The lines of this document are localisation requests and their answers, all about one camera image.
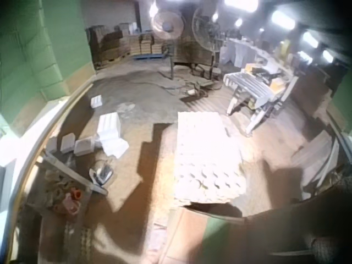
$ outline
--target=dirt floor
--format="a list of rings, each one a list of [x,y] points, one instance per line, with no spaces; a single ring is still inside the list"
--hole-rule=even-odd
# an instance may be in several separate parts
[[[186,98],[190,70],[176,67],[175,80],[163,61],[126,61],[98,72],[98,80],[63,123],[60,134],[80,139],[96,136],[99,116],[117,111],[122,138],[129,149],[119,159],[102,150],[76,159],[77,170],[88,175],[96,160],[107,160],[114,177],[107,197],[94,195],[86,214],[93,229],[93,263],[138,263],[154,223],[167,225],[173,204],[173,161],[177,112],[218,112],[229,136],[238,139],[247,178],[247,193],[231,202],[243,216],[285,206],[300,198],[301,168],[291,156],[320,132],[291,100],[276,118],[269,118],[244,136],[249,123],[245,108],[225,116],[232,92],[226,87],[208,97]],[[102,95],[103,106],[90,108],[90,98]]]

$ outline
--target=green wall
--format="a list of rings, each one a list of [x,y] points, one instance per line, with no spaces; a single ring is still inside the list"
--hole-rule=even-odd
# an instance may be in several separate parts
[[[352,70],[349,70],[332,98],[335,107],[346,121],[345,132],[352,130]]]
[[[68,94],[91,61],[79,0],[7,0],[0,7],[0,113],[11,124],[35,96]]]
[[[91,61],[80,1],[43,0],[45,24],[62,77]]]

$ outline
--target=white foam block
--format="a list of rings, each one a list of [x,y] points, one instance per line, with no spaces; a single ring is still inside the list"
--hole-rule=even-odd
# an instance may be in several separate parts
[[[53,136],[53,137],[49,138],[45,149],[50,153],[56,152],[57,151],[57,137]]]
[[[103,102],[101,100],[101,95],[95,96],[90,100],[91,108],[97,108],[102,105],[103,105]]]
[[[103,114],[99,117],[97,133],[100,141],[119,138],[121,136],[121,123],[116,112]]]
[[[61,140],[60,151],[64,154],[67,152],[73,151],[75,148],[75,140],[76,140],[76,136],[73,133],[63,136]]]
[[[86,139],[77,140],[75,143],[74,155],[82,156],[94,151],[94,138],[87,137]]]
[[[128,142],[118,138],[101,141],[103,150],[107,156],[114,155],[120,158],[129,148]]]

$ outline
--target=stacked cardboard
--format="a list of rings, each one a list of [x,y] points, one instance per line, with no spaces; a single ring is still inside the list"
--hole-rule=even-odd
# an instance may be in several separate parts
[[[130,44],[130,50],[131,50],[132,56],[141,54],[139,36],[130,36],[129,37],[129,44]]]
[[[141,53],[151,54],[152,53],[152,41],[153,37],[151,34],[143,34],[141,40]]]

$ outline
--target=fluorescent light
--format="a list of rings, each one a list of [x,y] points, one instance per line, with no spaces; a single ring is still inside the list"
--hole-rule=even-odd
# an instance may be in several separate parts
[[[323,51],[323,57],[327,60],[328,63],[332,63],[334,60],[334,57],[332,57],[328,51]]]
[[[236,20],[235,26],[239,28],[240,26],[242,26],[242,23],[243,23],[243,20],[241,18],[239,18]]]
[[[216,22],[216,20],[218,20],[218,17],[219,17],[218,12],[215,12],[214,15],[213,15],[213,17],[211,18],[211,20],[212,20],[213,22]]]
[[[298,54],[299,54],[299,56],[300,56],[303,60],[307,61],[308,65],[312,63],[313,58],[310,57],[310,56],[309,56],[307,53],[305,53],[304,51],[300,51],[300,52],[298,52]]]
[[[313,38],[313,36],[309,32],[305,32],[303,34],[303,40],[308,42],[313,48],[318,47],[319,42],[315,38]]]
[[[292,30],[295,28],[296,26],[296,22],[295,20],[293,20],[292,18],[289,18],[287,15],[285,15],[284,13],[282,13],[281,11],[276,10],[272,17],[271,17],[271,21],[273,21],[275,24],[278,24],[279,26],[285,28],[285,29],[289,29]]]
[[[155,17],[155,15],[158,13],[159,9],[158,7],[156,6],[156,3],[154,2],[151,6],[150,6],[150,9],[149,9],[149,16],[150,18],[153,18]]]
[[[258,8],[258,0],[225,0],[225,5],[253,13]]]

